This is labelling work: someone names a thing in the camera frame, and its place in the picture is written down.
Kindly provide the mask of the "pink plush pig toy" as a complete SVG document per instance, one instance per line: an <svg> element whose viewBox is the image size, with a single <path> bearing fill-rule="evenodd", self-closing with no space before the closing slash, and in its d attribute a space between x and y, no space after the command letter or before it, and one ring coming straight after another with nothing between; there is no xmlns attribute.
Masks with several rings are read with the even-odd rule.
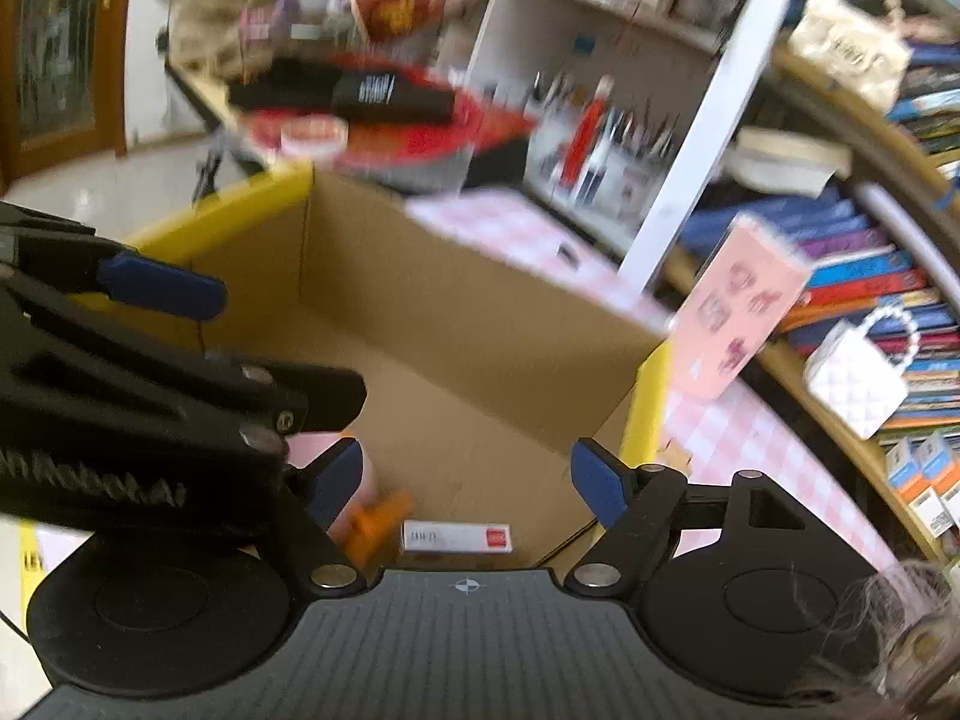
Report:
<svg viewBox="0 0 960 720"><path fill-rule="evenodd" d="M296 434L288 439L285 481L314 522L342 539L348 512L377 497L373 462L348 434Z"/></svg>

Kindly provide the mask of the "orange toy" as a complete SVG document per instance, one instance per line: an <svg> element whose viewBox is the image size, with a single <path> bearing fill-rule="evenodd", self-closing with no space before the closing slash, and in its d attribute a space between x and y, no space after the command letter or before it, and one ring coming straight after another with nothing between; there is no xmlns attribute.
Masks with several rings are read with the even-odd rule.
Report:
<svg viewBox="0 0 960 720"><path fill-rule="evenodd" d="M353 505L343 532L343 552L358 569L372 569L392 559L412 509L413 500L405 491L387 494L370 505Z"/></svg>

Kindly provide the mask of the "white red small box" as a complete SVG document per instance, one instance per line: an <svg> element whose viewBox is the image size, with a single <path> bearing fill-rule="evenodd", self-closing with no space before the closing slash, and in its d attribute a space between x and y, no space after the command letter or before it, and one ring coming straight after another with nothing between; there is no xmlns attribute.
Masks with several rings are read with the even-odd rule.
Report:
<svg viewBox="0 0 960 720"><path fill-rule="evenodd" d="M418 554L511 554L512 534L498 523L405 520L400 546Z"/></svg>

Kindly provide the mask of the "black side table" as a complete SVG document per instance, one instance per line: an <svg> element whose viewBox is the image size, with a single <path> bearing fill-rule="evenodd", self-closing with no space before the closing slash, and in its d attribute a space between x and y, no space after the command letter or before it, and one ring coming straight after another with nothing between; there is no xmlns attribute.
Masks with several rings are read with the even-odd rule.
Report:
<svg viewBox="0 0 960 720"><path fill-rule="evenodd" d="M206 147L197 163L194 205L220 192L218 174L224 166L233 166L245 181L259 176L279 179L298 172L313 180L313 163L281 148L281 126L298 117L294 110L238 109L231 104L228 86L215 78L172 64L166 64L164 71L172 89L205 127Z"/></svg>

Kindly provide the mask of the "yellow cardboard box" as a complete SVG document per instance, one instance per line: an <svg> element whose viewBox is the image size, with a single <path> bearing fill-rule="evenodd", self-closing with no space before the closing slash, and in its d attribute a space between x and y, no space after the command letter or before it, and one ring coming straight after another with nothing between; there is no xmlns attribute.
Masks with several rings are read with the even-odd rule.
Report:
<svg viewBox="0 0 960 720"><path fill-rule="evenodd" d="M530 566L589 520L569 479L581 437L612 444L661 330L434 234L367 182L298 167L140 232L142 254L220 278L206 327L127 310L187 348L358 371L353 424L420 520L504 523Z"/></svg>

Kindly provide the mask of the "round pink white tin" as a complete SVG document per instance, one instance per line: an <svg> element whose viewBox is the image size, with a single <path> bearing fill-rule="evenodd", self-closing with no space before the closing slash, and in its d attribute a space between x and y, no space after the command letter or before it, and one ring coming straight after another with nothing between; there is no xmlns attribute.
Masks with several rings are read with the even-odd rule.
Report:
<svg viewBox="0 0 960 720"><path fill-rule="evenodd" d="M304 115L280 128L280 148L288 156L333 161L347 146L348 125L332 115Z"/></svg>

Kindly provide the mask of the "pink rectangular tin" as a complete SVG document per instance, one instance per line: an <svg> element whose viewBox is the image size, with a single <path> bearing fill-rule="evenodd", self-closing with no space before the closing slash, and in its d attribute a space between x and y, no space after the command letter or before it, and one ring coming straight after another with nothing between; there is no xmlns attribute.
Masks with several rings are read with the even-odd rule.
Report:
<svg viewBox="0 0 960 720"><path fill-rule="evenodd" d="M739 213L727 226L672 325L674 385L714 400L796 304L814 264L768 221Z"/></svg>

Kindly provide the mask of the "white quilted mini handbag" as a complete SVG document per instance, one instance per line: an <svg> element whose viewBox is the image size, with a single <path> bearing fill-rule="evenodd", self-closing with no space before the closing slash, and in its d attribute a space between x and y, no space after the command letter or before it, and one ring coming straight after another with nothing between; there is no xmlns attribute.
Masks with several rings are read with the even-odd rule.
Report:
<svg viewBox="0 0 960 720"><path fill-rule="evenodd" d="M869 330L892 319L907 332L908 348L896 364L869 338ZM900 305L881 305L857 325L840 320L807 359L804 383L860 439L870 439L908 396L903 374L919 351L919 327Z"/></svg>

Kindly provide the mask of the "brown plush blanket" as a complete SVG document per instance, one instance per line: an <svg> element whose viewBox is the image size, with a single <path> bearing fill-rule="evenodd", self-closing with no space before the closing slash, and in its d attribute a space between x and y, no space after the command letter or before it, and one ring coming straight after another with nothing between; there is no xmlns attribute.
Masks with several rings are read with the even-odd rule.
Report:
<svg viewBox="0 0 960 720"><path fill-rule="evenodd" d="M300 11L298 0L178 0L167 61L220 82L251 78L270 67L283 25Z"/></svg>

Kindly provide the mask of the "black long box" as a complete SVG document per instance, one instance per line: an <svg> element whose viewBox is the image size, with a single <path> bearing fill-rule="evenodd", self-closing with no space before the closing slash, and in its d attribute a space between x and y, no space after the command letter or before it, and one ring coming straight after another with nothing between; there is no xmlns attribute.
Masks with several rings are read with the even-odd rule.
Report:
<svg viewBox="0 0 960 720"><path fill-rule="evenodd" d="M361 70L329 62L278 57L267 70L229 82L236 109L324 112L365 124L449 125L452 89L414 80L400 70Z"/></svg>

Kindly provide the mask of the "row of books lower shelf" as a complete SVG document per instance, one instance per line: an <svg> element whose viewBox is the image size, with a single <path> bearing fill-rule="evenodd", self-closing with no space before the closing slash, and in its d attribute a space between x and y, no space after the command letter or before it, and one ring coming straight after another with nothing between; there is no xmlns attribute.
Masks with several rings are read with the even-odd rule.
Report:
<svg viewBox="0 0 960 720"><path fill-rule="evenodd" d="M832 182L815 199L710 188L680 233L682 249L704 262L739 213L771 223L814 264L779 338L807 358L839 320L854 323L881 305L900 305L913 314L921 340L903 374L908 396L884 427L958 426L958 277L935 273L931 257L921 252L926 239L910 238L903 221Z"/></svg>

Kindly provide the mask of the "clear pen holder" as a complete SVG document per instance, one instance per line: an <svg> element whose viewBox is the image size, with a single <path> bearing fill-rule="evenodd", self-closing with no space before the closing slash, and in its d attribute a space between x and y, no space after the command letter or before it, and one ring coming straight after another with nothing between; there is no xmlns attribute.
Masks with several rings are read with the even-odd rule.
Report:
<svg viewBox="0 0 960 720"><path fill-rule="evenodd" d="M679 121L615 106L612 91L608 76L587 93L564 71L530 88L524 179L578 218L635 236L679 148Z"/></svg>

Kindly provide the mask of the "wooden bookshelf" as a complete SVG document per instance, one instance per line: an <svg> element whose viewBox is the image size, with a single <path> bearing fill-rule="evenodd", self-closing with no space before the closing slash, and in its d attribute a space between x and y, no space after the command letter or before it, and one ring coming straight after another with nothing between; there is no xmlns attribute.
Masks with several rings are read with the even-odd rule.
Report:
<svg viewBox="0 0 960 720"><path fill-rule="evenodd" d="M947 561L958 533L931 535L885 481L887 450L958 437L958 0L905 0L911 52L889 112L812 62L783 34L748 114L838 140L853 152L850 177L825 199L776 216L815 265L800 294L750 362L764 397L788 408L802 434L825 440L890 505L924 556ZM805 361L840 320L856 323L881 305L911 312L918 358L903 376L905 403L870 439L860 439L807 392Z"/></svg>

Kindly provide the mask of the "white cubby shelf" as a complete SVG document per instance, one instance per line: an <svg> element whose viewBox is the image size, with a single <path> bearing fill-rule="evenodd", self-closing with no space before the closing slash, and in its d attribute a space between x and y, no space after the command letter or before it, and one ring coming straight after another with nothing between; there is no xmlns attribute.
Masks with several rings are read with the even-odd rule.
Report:
<svg viewBox="0 0 960 720"><path fill-rule="evenodd" d="M485 0L469 15L427 26L392 52L454 73L514 103L534 78L566 73L594 89L613 80L613 102L675 128L679 153L640 224L607 234L622 275L646 288L721 162L768 67L791 0L743 0L729 28L700 29L633 0Z"/></svg>

